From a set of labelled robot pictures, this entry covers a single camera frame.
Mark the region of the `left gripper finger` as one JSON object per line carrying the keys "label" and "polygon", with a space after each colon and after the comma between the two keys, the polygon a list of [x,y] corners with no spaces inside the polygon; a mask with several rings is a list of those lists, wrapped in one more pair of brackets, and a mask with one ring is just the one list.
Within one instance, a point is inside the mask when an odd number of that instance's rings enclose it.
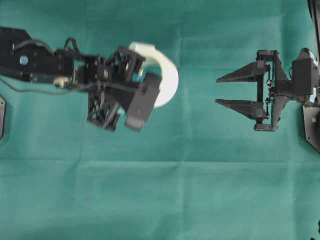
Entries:
{"label": "left gripper finger", "polygon": [[135,72],[132,76],[133,83],[143,83],[145,78],[145,71],[142,69],[139,72]]}
{"label": "left gripper finger", "polygon": [[117,110],[117,114],[120,116],[125,116],[126,115],[126,111],[122,106],[119,106],[118,110]]}

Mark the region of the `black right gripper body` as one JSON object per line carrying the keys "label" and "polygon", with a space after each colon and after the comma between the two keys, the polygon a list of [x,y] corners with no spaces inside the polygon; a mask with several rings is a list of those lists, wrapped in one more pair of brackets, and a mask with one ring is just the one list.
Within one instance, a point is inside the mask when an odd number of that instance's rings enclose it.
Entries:
{"label": "black right gripper body", "polygon": [[[274,132],[278,129],[281,119],[281,112],[292,99],[290,91],[291,81],[284,72],[279,52],[276,50],[259,50],[257,52],[257,69],[261,71],[256,77],[257,80],[257,100],[261,107],[258,109],[261,116],[256,118],[254,130],[258,132]],[[263,90],[264,75],[268,73],[268,97],[265,100],[267,105],[271,104],[271,112],[264,110]]]}

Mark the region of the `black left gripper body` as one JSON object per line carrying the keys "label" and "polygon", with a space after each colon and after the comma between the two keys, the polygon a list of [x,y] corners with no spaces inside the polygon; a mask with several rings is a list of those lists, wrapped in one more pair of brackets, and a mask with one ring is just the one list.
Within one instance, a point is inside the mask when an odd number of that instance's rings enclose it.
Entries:
{"label": "black left gripper body", "polygon": [[120,114],[136,94],[144,94],[143,84],[134,83],[134,74],[146,58],[125,47],[119,47],[109,58],[77,52],[75,59],[84,62],[76,69],[76,86],[88,93],[87,121],[114,132]]}

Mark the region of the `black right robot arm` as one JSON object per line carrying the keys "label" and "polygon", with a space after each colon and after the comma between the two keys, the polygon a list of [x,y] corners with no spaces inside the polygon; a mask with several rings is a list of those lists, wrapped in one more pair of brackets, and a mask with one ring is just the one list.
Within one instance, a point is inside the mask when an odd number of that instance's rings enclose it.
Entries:
{"label": "black right robot arm", "polygon": [[277,50],[259,50],[255,62],[217,79],[217,83],[232,82],[256,83],[257,100],[216,99],[216,103],[254,120],[257,132],[276,131],[281,112],[290,101],[307,108],[320,106],[320,66],[308,48],[292,62],[289,75]]}

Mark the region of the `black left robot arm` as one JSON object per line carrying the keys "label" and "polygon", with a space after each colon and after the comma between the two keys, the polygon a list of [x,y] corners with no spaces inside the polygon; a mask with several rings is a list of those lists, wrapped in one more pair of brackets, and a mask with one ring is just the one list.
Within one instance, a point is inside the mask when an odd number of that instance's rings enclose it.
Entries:
{"label": "black left robot arm", "polygon": [[125,101],[146,92],[143,84],[133,82],[145,60],[125,47],[119,47],[109,58],[87,55],[72,37],[63,48],[52,50],[24,29],[0,28],[2,76],[26,83],[52,84],[63,89],[64,94],[87,93],[87,121],[109,131],[116,130],[118,110],[127,108]]}

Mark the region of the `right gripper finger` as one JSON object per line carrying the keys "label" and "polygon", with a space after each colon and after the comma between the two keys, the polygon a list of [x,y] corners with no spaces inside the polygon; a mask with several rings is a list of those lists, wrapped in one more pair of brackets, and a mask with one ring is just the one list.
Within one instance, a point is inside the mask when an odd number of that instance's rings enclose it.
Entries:
{"label": "right gripper finger", "polygon": [[251,120],[260,121],[267,119],[267,112],[264,110],[263,102],[225,99],[216,99],[215,102]]}
{"label": "right gripper finger", "polygon": [[266,62],[258,60],[216,80],[216,83],[257,82],[266,73]]}

